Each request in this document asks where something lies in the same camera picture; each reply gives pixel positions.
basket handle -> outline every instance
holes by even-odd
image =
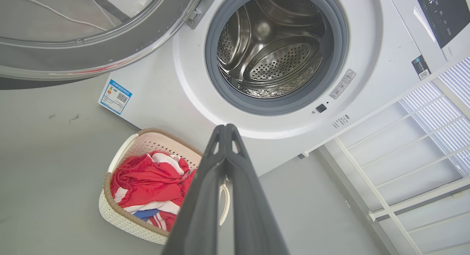
[[[134,139],[136,139],[139,136],[138,133],[133,134],[132,136],[129,136],[129,138],[122,144],[122,146],[119,148],[117,151],[116,155],[114,155],[113,160],[111,160],[111,163],[108,168],[108,172],[113,173],[114,169],[116,168],[116,165],[118,164],[119,160],[121,159],[123,155],[124,150],[131,144]]]
[[[218,224],[221,226],[224,222],[225,219],[227,218],[228,215],[228,210],[230,209],[230,192],[228,191],[227,186],[224,184],[220,185],[220,194],[224,191],[225,193],[225,207],[224,207],[224,212],[222,213],[222,217],[218,221]]]

white washing machine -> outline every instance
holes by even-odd
[[[258,175],[470,55],[469,0],[210,1],[98,102],[200,150],[235,124]]]

washing machine door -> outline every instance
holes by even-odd
[[[74,80],[148,55],[212,0],[0,0],[0,77]]]

laundry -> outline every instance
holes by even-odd
[[[195,174],[189,172],[179,155],[153,151],[132,156],[113,173],[111,193],[124,210],[170,231]]]

plastic basket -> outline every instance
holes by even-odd
[[[169,133],[155,128],[148,128],[130,136],[114,156],[104,178],[104,188],[99,199],[101,216],[114,226],[142,238],[158,244],[164,244],[169,232],[137,218],[121,208],[111,195],[111,176],[114,170],[130,156],[140,156],[151,151],[162,151],[168,154],[177,154],[184,158],[191,170],[196,169],[201,161],[202,153],[184,141]],[[225,208],[219,225],[225,221],[230,207],[230,194],[223,184],[220,191],[225,192]]]

